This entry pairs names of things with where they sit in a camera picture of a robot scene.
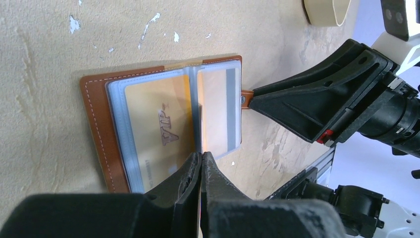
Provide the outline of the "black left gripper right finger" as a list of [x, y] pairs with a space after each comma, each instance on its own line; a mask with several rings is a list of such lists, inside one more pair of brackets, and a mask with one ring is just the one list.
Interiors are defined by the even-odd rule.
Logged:
[[201, 231], [205, 238], [344, 238], [338, 213], [316, 199], [252, 200], [202, 155]]

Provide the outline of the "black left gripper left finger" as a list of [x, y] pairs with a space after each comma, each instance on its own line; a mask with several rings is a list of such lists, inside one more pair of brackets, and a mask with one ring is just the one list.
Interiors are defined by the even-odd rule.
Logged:
[[10, 214], [3, 238], [195, 238], [202, 156], [147, 193], [37, 194]]

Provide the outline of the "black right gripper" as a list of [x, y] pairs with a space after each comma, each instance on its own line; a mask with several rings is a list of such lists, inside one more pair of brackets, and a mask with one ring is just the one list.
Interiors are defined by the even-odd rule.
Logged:
[[254, 89], [250, 109], [307, 142], [347, 141], [356, 132], [420, 156], [418, 91], [392, 73], [399, 66], [348, 39], [328, 58], [287, 79]]

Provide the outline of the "brown leather card holder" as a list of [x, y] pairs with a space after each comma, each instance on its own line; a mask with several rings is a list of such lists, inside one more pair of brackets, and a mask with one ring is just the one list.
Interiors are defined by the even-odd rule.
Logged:
[[195, 59], [175, 64], [160, 65], [126, 71], [91, 74], [80, 79], [80, 90], [86, 109], [87, 118], [95, 143], [99, 162], [105, 178], [107, 189], [111, 193], [129, 193], [120, 149], [118, 147], [105, 84], [125, 78], [156, 74], [178, 69], [182, 66], [211, 64], [229, 60], [242, 61], [241, 55], [215, 59]]

